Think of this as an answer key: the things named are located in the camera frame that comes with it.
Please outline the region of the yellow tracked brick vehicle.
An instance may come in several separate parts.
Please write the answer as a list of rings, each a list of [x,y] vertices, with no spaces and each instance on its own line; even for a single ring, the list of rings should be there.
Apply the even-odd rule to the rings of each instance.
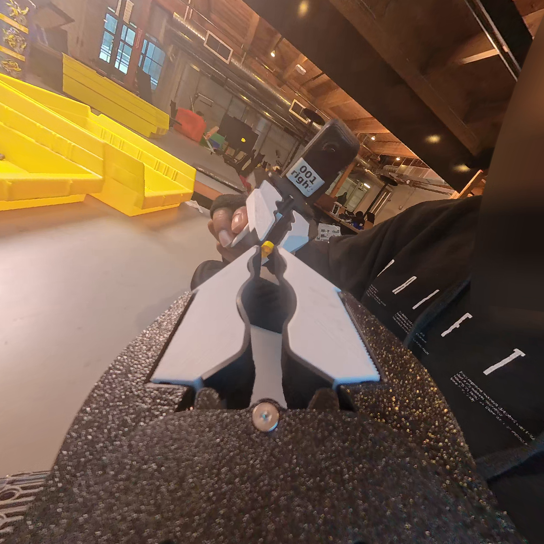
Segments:
[[[31,503],[46,486],[49,476],[49,471],[31,471],[1,478],[1,542],[24,518]]]

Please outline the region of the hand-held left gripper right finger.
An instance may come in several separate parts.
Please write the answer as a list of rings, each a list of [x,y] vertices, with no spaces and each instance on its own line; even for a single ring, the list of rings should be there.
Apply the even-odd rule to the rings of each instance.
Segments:
[[[276,251],[276,273],[287,306],[282,347],[332,388],[378,384],[381,376],[340,290],[295,255]]]

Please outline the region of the person's right hand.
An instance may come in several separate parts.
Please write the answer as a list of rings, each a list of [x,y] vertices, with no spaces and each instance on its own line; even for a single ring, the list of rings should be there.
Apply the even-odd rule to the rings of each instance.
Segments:
[[[230,263],[252,245],[249,235],[235,246],[232,242],[248,224],[247,197],[241,194],[218,196],[210,208],[208,229],[216,240],[216,248],[224,263]]]

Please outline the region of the stack of yellow bins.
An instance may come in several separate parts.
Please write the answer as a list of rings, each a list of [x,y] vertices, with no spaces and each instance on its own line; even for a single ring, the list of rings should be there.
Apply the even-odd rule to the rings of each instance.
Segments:
[[[166,112],[66,54],[63,92],[147,138],[169,131]]]

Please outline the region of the dark printed box stack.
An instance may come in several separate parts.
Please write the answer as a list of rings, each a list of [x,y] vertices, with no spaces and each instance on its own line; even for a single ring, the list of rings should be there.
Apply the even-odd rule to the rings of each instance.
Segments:
[[[1,74],[25,80],[31,42],[32,1],[1,1]]]

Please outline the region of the grey desk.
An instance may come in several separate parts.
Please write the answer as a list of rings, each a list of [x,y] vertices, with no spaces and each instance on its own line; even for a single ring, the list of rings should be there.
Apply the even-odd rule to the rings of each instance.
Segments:
[[[93,385],[218,260],[209,213],[1,212],[1,477],[51,468]]]

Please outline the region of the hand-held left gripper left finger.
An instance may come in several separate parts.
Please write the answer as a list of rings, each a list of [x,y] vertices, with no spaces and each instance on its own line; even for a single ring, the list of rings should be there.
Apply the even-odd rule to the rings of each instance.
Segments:
[[[243,292],[261,266],[261,248],[250,248],[194,290],[152,373],[153,384],[203,387],[250,345]]]

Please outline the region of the red object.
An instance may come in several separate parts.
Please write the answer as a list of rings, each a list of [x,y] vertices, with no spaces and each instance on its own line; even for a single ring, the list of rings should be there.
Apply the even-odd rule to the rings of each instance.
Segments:
[[[187,138],[206,146],[206,121],[203,112],[177,108],[173,128]]]

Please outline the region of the yellow plastic bin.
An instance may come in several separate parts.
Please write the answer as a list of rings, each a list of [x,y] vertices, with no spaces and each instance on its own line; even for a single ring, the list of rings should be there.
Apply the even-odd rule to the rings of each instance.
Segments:
[[[102,140],[1,77],[1,210],[81,202],[104,185]]]
[[[127,216],[176,208],[192,199],[196,169],[156,144],[100,114],[88,131],[105,144],[104,185],[95,199]]]

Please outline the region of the person's right forearm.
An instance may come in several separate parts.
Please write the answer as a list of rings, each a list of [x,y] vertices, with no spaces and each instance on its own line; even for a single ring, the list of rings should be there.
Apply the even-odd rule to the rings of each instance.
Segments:
[[[357,235],[311,241],[296,257],[409,345],[466,296],[482,200],[422,202]]]

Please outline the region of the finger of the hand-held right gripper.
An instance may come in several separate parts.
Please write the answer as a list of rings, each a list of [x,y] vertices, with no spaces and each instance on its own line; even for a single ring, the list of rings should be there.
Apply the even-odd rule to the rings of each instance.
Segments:
[[[248,234],[247,244],[255,246],[268,239],[277,222],[276,214],[283,203],[283,197],[268,180],[254,189],[247,199]]]
[[[287,233],[281,239],[279,248],[295,254],[309,242],[310,223],[298,212],[293,212],[292,216],[293,221],[290,223]]]

